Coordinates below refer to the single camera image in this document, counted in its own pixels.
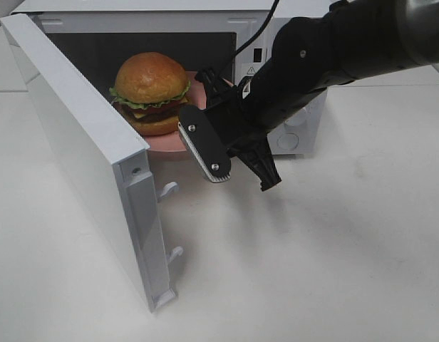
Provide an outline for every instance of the lettuce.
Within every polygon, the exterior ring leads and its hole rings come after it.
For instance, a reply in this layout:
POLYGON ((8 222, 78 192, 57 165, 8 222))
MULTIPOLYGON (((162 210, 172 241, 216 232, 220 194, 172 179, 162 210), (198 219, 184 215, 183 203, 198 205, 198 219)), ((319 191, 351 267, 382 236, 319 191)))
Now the lettuce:
POLYGON ((177 95, 174 98, 171 98, 169 100, 161 101, 158 103, 134 103, 134 102, 131 102, 125 98, 122 98, 120 95, 118 95, 118 92, 115 88, 109 88, 108 91, 114 97, 113 102, 118 102, 118 103, 121 103, 123 105, 127 105, 128 107, 131 107, 132 109, 147 109, 149 107, 161 108, 162 105, 167 105, 170 101, 181 100, 183 98, 183 96, 185 96, 185 94, 190 89, 190 86, 191 86, 191 81, 188 80, 188 84, 181 94, 179 94, 179 95, 177 95))

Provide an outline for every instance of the microwave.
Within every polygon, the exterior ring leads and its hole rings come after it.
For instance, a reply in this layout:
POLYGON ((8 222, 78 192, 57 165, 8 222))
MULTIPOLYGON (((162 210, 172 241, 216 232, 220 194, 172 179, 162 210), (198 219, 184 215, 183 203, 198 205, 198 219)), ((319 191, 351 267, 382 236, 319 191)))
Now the microwave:
MULTIPOLYGON (((225 71, 238 83, 270 58, 278 30, 294 16, 323 16, 328 0, 283 1, 264 33, 225 71)), ((66 178, 154 311, 175 298, 149 144, 110 105, 125 59, 164 53, 187 71, 218 66, 264 22, 270 0, 27 0, 1 19, 43 130, 66 178)), ((272 153, 313 150, 326 100, 321 94, 269 135, 272 153)))

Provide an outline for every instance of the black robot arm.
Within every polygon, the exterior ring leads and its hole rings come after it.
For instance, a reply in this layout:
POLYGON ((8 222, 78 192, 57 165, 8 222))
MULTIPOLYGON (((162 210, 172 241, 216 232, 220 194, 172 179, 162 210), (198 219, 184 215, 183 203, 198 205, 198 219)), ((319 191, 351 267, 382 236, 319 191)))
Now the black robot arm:
POLYGON ((293 18, 250 93, 200 71, 207 109, 187 106, 180 135, 213 182, 229 179, 237 156, 267 190, 281 181, 267 134, 332 85, 439 63, 439 0, 341 0, 323 18, 293 18))

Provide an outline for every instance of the microwave door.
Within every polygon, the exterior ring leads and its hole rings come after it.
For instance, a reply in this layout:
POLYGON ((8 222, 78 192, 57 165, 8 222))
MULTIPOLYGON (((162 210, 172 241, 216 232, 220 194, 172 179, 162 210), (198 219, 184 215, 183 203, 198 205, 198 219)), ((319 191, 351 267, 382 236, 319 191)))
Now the microwave door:
POLYGON ((1 20, 54 155, 150 310, 173 298, 148 144, 25 14, 1 20))

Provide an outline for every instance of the white table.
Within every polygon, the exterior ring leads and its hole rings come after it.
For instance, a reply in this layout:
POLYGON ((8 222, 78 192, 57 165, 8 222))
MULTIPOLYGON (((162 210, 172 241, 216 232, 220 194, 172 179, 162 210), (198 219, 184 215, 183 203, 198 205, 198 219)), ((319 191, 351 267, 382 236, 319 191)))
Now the white table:
POLYGON ((179 298, 150 314, 53 159, 0 93, 1 341, 439 341, 439 85, 333 88, 313 156, 261 193, 153 160, 179 298))

